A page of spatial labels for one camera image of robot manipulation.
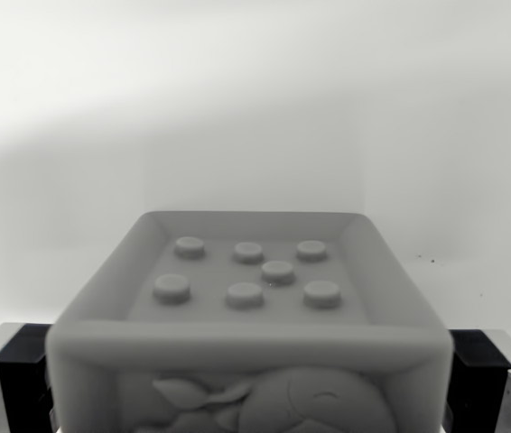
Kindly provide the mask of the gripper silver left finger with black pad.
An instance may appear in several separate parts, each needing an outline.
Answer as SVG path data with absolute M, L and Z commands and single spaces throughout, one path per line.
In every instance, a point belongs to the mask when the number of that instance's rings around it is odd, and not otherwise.
M 49 324 L 0 325 L 0 432 L 58 432 L 47 369 Z

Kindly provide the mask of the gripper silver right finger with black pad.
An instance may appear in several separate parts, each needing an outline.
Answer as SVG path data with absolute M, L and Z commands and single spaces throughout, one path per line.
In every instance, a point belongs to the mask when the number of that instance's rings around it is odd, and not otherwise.
M 445 432 L 511 432 L 511 336 L 499 329 L 452 329 Z

